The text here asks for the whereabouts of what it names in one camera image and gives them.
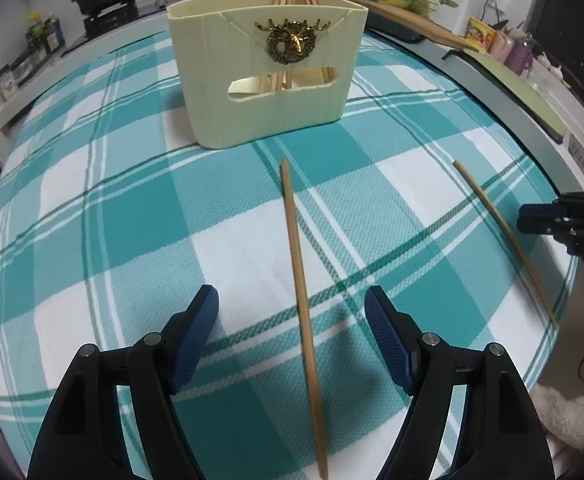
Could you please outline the yellow printed box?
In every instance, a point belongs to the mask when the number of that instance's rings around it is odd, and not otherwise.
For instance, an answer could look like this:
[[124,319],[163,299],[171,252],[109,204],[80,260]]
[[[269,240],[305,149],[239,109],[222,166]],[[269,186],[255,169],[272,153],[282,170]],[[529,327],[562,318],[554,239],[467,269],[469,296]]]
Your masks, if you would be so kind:
[[466,41],[480,52],[488,52],[497,32],[477,18],[469,18],[465,32]]

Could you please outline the green cutting mat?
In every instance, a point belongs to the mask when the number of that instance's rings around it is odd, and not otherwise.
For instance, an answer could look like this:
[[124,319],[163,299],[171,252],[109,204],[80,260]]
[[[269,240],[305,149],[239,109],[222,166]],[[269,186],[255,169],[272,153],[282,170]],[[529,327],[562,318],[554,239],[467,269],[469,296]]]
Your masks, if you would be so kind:
[[566,125],[561,120],[552,107],[526,84],[523,78],[517,76],[508,67],[499,63],[495,58],[487,53],[475,52],[472,50],[453,49],[448,51],[442,58],[459,58],[478,70],[479,73],[489,78],[497,84],[503,91],[508,92],[525,112],[534,118],[543,131],[556,143],[562,144],[568,131]]

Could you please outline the purple cup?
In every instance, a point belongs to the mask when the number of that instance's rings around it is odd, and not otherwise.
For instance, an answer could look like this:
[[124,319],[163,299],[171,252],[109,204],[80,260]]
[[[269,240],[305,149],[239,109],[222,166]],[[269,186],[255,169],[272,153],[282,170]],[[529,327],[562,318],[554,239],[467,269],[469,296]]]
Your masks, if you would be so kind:
[[509,70],[520,76],[525,70],[529,70],[534,57],[534,41],[529,38],[524,40],[516,40],[513,42],[512,49],[508,52],[508,56],[504,61],[504,65]]

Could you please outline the black tray under board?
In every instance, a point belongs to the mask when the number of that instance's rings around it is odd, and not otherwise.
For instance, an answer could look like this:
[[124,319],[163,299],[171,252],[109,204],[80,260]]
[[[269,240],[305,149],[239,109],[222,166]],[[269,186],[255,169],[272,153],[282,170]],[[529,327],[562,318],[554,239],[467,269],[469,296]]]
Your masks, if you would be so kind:
[[365,29],[371,30],[374,34],[384,35],[392,40],[402,41],[406,44],[418,44],[423,41],[425,37],[416,30],[403,25],[395,20],[395,18],[388,18],[380,11],[369,9]]

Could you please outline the condiment bottles rack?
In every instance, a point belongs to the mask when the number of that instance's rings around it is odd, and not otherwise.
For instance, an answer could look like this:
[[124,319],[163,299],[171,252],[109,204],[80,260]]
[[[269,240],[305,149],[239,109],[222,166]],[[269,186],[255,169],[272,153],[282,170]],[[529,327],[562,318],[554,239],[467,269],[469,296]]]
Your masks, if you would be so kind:
[[30,27],[25,34],[26,48],[14,61],[0,69],[0,94],[8,102],[29,82],[53,55],[65,50],[66,41],[61,22],[50,12],[46,18],[30,14]]

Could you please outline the teal white plaid tablecloth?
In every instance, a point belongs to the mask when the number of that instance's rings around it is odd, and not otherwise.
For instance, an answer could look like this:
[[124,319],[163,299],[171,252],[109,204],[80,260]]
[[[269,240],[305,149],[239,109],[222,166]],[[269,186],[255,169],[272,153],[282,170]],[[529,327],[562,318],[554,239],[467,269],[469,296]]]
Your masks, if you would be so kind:
[[207,150],[168,34],[84,65],[48,90],[0,176],[0,429],[21,469],[77,349],[128,346],[204,284],[219,315],[176,396],[211,479],[318,471],[280,188],[292,169],[334,479],[372,479],[405,418],[365,322],[380,285],[422,330],[499,341],[526,385],[548,362],[577,263],[522,236],[532,286],[475,180],[508,222],[554,189],[454,82],[406,50],[362,39],[343,117]]

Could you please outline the wooden cutting board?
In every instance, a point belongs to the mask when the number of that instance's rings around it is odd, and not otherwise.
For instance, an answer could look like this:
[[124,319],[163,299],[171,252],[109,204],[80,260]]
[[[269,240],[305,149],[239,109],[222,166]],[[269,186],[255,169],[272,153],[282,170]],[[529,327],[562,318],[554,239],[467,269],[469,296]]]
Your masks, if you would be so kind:
[[349,0],[351,2],[360,4],[360,6],[365,6],[371,12],[380,14],[388,20],[392,20],[401,25],[405,25],[408,28],[418,32],[429,40],[437,42],[437,44],[443,44],[447,47],[452,47],[460,50],[471,50],[478,51],[478,47],[470,44],[465,38],[459,37],[458,35],[452,34],[450,30],[439,26],[438,24],[432,22],[428,18],[424,18],[419,14],[412,13],[405,9],[400,9],[398,6],[392,6],[391,4],[384,2],[377,2],[373,0]]

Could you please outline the cream utensil holder box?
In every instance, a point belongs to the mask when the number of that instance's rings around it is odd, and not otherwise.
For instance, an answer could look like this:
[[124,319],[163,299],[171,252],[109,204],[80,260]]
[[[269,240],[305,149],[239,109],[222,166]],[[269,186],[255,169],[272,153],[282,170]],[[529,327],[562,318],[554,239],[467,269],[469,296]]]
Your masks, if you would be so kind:
[[194,139],[231,148],[341,118],[368,11],[348,0],[183,0],[167,9]]

